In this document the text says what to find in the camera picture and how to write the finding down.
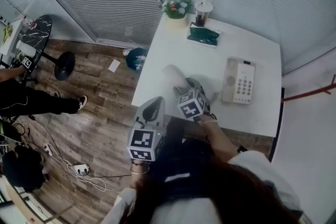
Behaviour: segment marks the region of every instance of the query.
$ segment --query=marble table top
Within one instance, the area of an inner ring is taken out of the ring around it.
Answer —
[[[34,47],[36,49],[36,54],[33,57],[33,66],[36,66],[41,58],[41,54],[44,51],[47,41],[50,35],[51,26],[53,24],[51,17],[49,15],[43,15],[35,20],[37,26],[34,29],[28,29],[22,36],[22,42]],[[20,54],[20,50],[16,51],[15,58]],[[24,79],[27,78],[29,74],[27,72],[24,75]]]

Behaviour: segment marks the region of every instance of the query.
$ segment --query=power strip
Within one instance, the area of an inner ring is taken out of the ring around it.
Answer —
[[[80,176],[86,176],[90,171],[90,168],[87,164],[77,164],[74,165],[73,168],[76,170],[76,173]]]

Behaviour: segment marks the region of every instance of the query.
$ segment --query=white telephone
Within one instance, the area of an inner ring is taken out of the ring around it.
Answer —
[[[227,59],[222,100],[240,104],[250,104],[252,99],[255,64],[250,61],[230,57]]]

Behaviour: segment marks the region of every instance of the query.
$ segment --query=green pouch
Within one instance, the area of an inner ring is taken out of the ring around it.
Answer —
[[[192,23],[190,25],[190,35],[187,37],[187,39],[216,47],[218,37],[219,33],[206,27],[196,26],[194,23]]]

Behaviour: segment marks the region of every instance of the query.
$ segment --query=white shirt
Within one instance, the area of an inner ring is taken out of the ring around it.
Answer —
[[[272,182],[282,203],[289,209],[300,210],[299,197],[287,181],[282,178],[264,154],[246,151],[228,162],[250,170],[262,181]],[[124,210],[135,202],[135,189],[126,188],[117,197],[113,208],[101,224],[119,224]],[[153,214],[151,224],[221,224],[216,209],[208,198],[182,199],[166,202],[158,206]]]

